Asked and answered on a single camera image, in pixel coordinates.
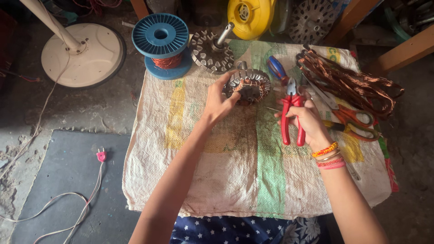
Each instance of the yellow fan motor housing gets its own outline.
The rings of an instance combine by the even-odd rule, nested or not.
[[[270,27],[277,0],[230,0],[227,6],[228,22],[233,32],[244,40],[257,40]]]

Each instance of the pink plug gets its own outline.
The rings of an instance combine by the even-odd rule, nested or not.
[[[96,154],[96,156],[98,157],[98,161],[104,163],[105,158],[107,157],[107,152],[104,151],[104,148],[102,148],[102,152],[100,152],[98,149],[98,153]]]

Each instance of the gold bangle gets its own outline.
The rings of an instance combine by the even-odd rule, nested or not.
[[[324,158],[324,159],[321,159],[321,160],[317,160],[316,162],[317,162],[317,163],[324,162],[324,161],[326,161],[326,160],[329,160],[329,159],[333,158],[334,156],[338,155],[339,153],[341,153],[341,150],[338,148],[338,149],[336,150],[336,153],[335,153],[335,154],[331,155],[330,157],[327,157],[327,158]]]

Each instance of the blue star print cloth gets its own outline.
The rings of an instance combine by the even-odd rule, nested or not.
[[[170,244],[324,244],[330,243],[325,220],[178,216]]]

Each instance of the blue wire spool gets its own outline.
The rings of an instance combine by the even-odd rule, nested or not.
[[[136,49],[145,55],[148,71],[159,79],[177,79],[191,68],[191,56],[186,50],[188,28],[179,17],[168,13],[154,13],[141,19],[132,32]],[[162,69],[154,59],[166,59],[183,52],[181,63],[173,69]]]

